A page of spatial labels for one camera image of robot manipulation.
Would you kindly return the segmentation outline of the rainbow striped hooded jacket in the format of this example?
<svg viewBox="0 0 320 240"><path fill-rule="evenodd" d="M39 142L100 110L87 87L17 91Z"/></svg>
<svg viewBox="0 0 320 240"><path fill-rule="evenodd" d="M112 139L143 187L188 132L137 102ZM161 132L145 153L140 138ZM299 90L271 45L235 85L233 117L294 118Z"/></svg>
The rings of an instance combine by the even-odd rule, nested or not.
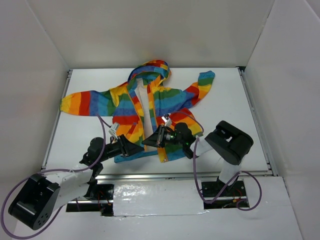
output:
<svg viewBox="0 0 320 240"><path fill-rule="evenodd" d="M117 135L142 145L159 125L162 116L169 114L173 129L185 123L193 136L202 136L203 130L190 112L211 90L215 73L199 73L196 82L185 90L164 86L171 75L163 60L151 60L130 73L126 82L106 91L82 91L65 96L60 110L76 116L112 117L118 123Z"/></svg>

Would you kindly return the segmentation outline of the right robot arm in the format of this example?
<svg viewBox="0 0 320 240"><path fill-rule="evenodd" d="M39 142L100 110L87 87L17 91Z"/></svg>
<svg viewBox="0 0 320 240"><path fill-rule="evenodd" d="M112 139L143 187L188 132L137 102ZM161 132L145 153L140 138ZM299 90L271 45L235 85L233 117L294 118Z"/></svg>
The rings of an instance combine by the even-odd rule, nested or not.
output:
<svg viewBox="0 0 320 240"><path fill-rule="evenodd" d="M247 133L222 120L206 137L193 136L184 122L177 123L174 130L161 125L142 143L158 149L182 147L182 152L188 159L214 150L224 160L217 189L221 195L228 196L235 190L235 181L238 180L235 174L240 171L242 160L254 141Z"/></svg>

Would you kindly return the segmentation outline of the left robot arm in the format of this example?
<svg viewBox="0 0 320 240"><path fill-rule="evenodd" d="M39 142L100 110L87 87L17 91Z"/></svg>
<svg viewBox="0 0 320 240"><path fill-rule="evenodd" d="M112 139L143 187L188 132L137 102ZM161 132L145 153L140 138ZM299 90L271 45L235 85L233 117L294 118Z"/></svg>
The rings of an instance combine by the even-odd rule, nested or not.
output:
<svg viewBox="0 0 320 240"><path fill-rule="evenodd" d="M103 161L117 156L130 157L143 151L142 146L130 142L124 135L113 143L96 137L73 169L30 176L10 204L8 213L32 230L38 230L54 211L69 201L78 197L91 200L97 196L96 177L103 169Z"/></svg>

